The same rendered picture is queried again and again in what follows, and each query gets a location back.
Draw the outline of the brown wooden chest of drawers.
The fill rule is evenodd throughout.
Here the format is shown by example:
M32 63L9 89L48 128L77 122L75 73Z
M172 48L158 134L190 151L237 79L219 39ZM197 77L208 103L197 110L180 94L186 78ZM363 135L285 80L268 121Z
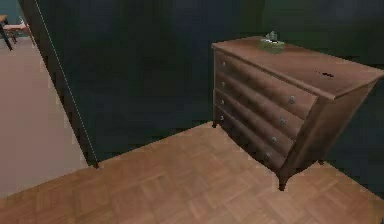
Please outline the brown wooden chest of drawers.
M384 71L292 44L272 54L261 38L213 44L213 123L284 188L324 162Z

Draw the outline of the green tissue box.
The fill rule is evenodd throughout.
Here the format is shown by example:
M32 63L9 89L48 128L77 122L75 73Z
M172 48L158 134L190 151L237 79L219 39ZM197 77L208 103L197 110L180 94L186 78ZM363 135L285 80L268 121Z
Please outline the green tissue box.
M278 40L276 31L271 31L260 39L259 47L272 54L279 54L285 49L285 43Z

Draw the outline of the brown wooden chair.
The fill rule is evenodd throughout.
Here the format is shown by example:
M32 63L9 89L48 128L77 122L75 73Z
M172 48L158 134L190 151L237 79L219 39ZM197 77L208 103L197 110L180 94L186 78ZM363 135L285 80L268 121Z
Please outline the brown wooden chair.
M24 33L26 33L29 36L29 38L32 41L32 44L36 45L36 43L34 41L34 37L32 35L30 27L29 27L29 24L26 23L24 20L21 20L20 24L8 24L8 25L5 26L5 29L12 35L12 41L13 41L14 44L17 43L17 39L16 39L15 33L16 32L24 32Z

